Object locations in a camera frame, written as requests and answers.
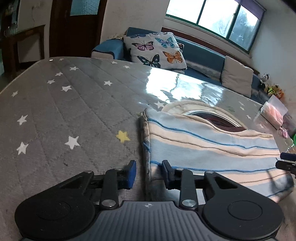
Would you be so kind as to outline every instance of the pink butterfly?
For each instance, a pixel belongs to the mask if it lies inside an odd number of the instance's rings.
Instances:
[[[139,43],[132,43],[132,45],[136,46],[138,48],[138,50],[141,50],[141,51],[144,51],[146,49],[148,49],[148,50],[153,50],[154,49],[153,41],[150,41],[150,42],[148,42],[146,44],[145,44],[145,42],[140,43],[140,44]]]

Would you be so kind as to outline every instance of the blue sofa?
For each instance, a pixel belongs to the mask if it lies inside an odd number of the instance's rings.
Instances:
[[[129,27],[126,35],[130,36],[135,34],[149,33],[156,32]],[[175,38],[178,43],[184,44],[183,56],[186,62],[192,63],[194,65],[191,66],[189,63],[187,64],[185,75],[222,86],[220,75],[223,70],[225,56],[183,38]],[[92,50],[91,56],[92,58],[109,58],[130,61],[129,53],[127,53],[124,43],[120,39],[109,39],[99,44]],[[215,73],[216,78],[209,77],[208,74],[205,74],[204,70],[210,70],[212,73]],[[253,74],[251,99],[260,104],[264,104],[266,101],[268,101],[269,97],[263,91],[259,90],[259,84],[260,79],[258,76]]]

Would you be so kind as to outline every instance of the metal screw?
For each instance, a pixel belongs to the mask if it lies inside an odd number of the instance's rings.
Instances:
[[[182,201],[182,204],[186,207],[194,207],[196,205],[196,202],[192,199],[185,199]]]
[[[116,204],[116,202],[111,199],[106,199],[106,200],[102,201],[102,205],[105,207],[113,207],[115,204]]]

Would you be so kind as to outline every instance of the window frame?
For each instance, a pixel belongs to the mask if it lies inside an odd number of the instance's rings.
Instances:
[[[179,17],[173,16],[173,15],[170,15],[170,14],[165,14],[165,15],[166,15],[166,17],[174,18],[174,19],[177,19],[177,20],[179,20],[179,21],[182,21],[182,22],[185,22],[185,23],[188,23],[188,24],[194,25],[194,26],[196,26],[196,27],[198,27],[198,28],[201,28],[201,29],[203,29],[203,30],[205,30],[205,31],[207,31],[207,32],[209,32],[209,33],[211,33],[211,34],[214,34],[214,35],[218,36],[219,38],[222,38],[222,39],[226,40],[227,42],[231,43],[231,44],[234,45],[235,47],[241,49],[241,50],[244,51],[245,53],[249,54],[250,51],[251,51],[251,49],[252,49],[252,47],[253,47],[253,44],[254,44],[254,42],[255,42],[256,36],[257,36],[257,34],[258,34],[258,31],[259,31],[259,28],[260,28],[260,25],[261,25],[261,21],[259,20],[259,24],[258,24],[258,26],[257,26],[256,32],[255,32],[255,34],[254,34],[254,37],[253,37],[253,39],[252,39],[251,45],[250,45],[249,49],[246,50],[246,49],[244,49],[243,47],[239,46],[238,44],[236,44],[235,42],[233,42],[233,41],[231,41],[231,40],[229,39],[230,34],[231,34],[231,32],[232,32],[232,29],[233,29],[233,27],[234,27],[235,21],[236,21],[236,19],[237,19],[238,14],[239,14],[239,10],[240,10],[241,5],[238,4],[237,9],[236,9],[236,11],[235,11],[235,13],[234,13],[234,16],[233,16],[233,19],[232,19],[232,22],[231,22],[230,28],[229,28],[229,30],[228,30],[228,33],[227,33],[226,37],[223,37],[223,36],[221,36],[221,35],[219,35],[219,34],[213,32],[213,31],[211,31],[211,30],[209,30],[209,29],[207,29],[207,28],[205,28],[205,27],[203,27],[203,26],[200,26],[200,25],[198,24],[199,21],[200,21],[200,18],[201,18],[201,15],[202,15],[203,9],[204,9],[204,7],[205,7],[206,1],[207,1],[207,0],[204,0],[204,2],[203,2],[203,5],[202,5],[202,8],[201,8],[201,10],[200,10],[200,13],[199,13],[199,16],[198,16],[198,19],[197,19],[197,22],[196,22],[196,23],[190,22],[190,21],[188,21],[188,20],[185,20],[185,19],[182,19],[182,18],[179,18]]]

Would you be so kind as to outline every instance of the window sill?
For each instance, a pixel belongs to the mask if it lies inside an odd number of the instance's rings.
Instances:
[[[191,27],[191,28],[194,28],[194,29],[196,29],[196,30],[198,30],[198,31],[201,31],[201,32],[203,32],[203,33],[205,33],[205,34],[208,34],[208,35],[210,35],[210,36],[212,36],[212,37],[218,39],[219,41],[224,42],[224,43],[228,44],[229,46],[235,48],[235,49],[238,50],[239,52],[241,52],[241,53],[243,53],[244,55],[246,55],[248,58],[251,58],[251,55],[250,55],[250,54],[248,54],[248,53],[246,53],[245,51],[241,50],[241,49],[238,48],[237,46],[231,44],[230,42],[226,41],[225,39],[222,39],[222,38],[220,38],[219,36],[217,36],[217,35],[215,35],[215,34],[212,34],[212,33],[208,32],[208,31],[206,31],[206,30],[204,30],[204,29],[202,29],[202,28],[200,28],[200,27],[197,27],[197,26],[195,26],[195,25],[192,25],[192,24],[189,24],[189,23],[183,22],[183,21],[178,20],[178,19],[175,19],[175,18],[170,18],[170,17],[167,17],[167,16],[165,16],[165,19],[170,20],[170,21],[173,21],[173,22],[177,22],[177,23],[180,23],[180,24],[183,24],[183,25],[186,25],[186,26],[188,26],[188,27]]]

